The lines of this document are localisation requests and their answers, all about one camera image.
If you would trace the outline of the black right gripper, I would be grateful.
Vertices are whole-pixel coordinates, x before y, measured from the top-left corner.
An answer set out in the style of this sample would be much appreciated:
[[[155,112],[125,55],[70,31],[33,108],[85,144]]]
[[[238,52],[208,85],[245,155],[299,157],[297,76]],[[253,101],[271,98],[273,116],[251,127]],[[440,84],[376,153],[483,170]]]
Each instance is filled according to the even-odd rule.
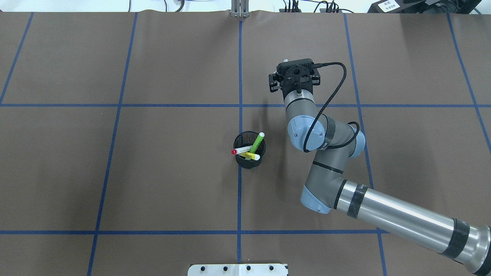
[[[277,66],[274,73],[269,74],[269,91],[283,93],[301,90],[313,91],[320,85],[320,75],[312,66]]]

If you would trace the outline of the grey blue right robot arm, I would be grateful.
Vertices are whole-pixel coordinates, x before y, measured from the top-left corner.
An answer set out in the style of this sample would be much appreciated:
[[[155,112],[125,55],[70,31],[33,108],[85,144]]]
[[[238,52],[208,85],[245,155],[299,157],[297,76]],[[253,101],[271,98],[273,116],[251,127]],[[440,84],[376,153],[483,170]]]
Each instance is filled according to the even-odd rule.
[[[348,160],[363,152],[366,140],[356,121],[343,123],[324,114],[346,80],[345,65],[337,65],[343,76],[321,108],[315,103],[313,88],[320,85],[318,69],[330,66],[329,62],[284,60],[269,75],[270,91],[282,92],[293,147],[315,153],[300,202],[321,214],[337,210],[373,224],[460,263],[473,275],[489,276],[489,226],[474,227],[345,179]]]

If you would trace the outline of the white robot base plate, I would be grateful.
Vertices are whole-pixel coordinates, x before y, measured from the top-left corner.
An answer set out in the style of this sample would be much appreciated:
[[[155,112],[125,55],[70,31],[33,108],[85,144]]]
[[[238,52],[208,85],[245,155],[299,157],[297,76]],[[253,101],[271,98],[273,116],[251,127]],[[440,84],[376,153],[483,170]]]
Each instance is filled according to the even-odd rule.
[[[289,276],[287,264],[195,264],[191,265],[188,276]]]

